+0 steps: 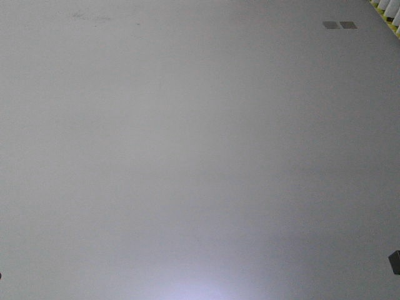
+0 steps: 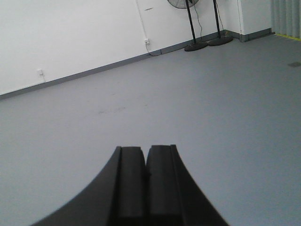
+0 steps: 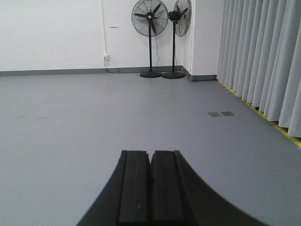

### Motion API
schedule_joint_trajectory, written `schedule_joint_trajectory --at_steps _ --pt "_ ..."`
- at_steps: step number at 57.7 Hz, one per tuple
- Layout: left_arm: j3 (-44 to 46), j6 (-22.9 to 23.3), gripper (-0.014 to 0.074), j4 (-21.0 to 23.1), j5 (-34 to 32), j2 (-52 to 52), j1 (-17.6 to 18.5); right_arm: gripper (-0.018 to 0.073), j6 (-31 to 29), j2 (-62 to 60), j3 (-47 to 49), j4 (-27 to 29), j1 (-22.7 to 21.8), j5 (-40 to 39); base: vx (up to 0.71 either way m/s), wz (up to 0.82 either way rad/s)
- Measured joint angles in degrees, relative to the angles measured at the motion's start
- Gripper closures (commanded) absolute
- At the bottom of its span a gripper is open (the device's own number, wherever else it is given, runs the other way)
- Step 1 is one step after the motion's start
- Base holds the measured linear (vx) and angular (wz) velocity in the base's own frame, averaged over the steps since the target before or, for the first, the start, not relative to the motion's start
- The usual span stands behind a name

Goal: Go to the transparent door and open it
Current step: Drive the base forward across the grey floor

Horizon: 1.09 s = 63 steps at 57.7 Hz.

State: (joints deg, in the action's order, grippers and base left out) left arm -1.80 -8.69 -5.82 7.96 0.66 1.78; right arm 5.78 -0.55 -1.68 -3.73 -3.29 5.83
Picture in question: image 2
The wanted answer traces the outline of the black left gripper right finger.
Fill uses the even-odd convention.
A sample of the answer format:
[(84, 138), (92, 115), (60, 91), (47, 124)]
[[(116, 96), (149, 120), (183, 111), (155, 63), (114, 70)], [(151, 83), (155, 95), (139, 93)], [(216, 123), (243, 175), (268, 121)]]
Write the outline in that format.
[(176, 145), (153, 145), (146, 164), (151, 226), (226, 226), (198, 187)]

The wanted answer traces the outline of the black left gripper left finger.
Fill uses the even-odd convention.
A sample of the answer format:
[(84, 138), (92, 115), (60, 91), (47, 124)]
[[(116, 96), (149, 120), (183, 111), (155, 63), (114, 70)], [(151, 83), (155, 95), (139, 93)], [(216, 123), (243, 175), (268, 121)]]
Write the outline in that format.
[(118, 146), (86, 188), (35, 225), (143, 226), (145, 175), (141, 148)]

